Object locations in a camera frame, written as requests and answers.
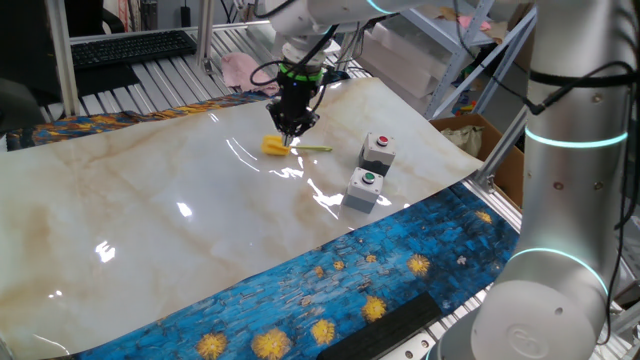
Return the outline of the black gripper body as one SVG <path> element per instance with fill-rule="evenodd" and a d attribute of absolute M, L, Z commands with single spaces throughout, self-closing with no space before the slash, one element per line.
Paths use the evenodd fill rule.
<path fill-rule="evenodd" d="M 279 77 L 281 90 L 279 109 L 276 114 L 283 123 L 306 122 L 311 115 L 308 109 L 311 99 L 319 89 L 318 80 L 299 80 L 293 77 Z"/>

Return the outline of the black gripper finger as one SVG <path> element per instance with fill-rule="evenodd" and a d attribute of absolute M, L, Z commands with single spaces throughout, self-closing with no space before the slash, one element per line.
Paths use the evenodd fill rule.
<path fill-rule="evenodd" d="M 271 102 L 267 105 L 267 110 L 275 128 L 281 134 L 282 145 L 288 146 L 290 144 L 290 126 L 281 103 Z"/>
<path fill-rule="evenodd" d="M 302 136 L 306 131 L 315 126 L 319 115 L 314 112 L 306 112 L 304 115 L 294 119 L 290 127 L 288 138 L 292 142 L 294 138 Z"/>

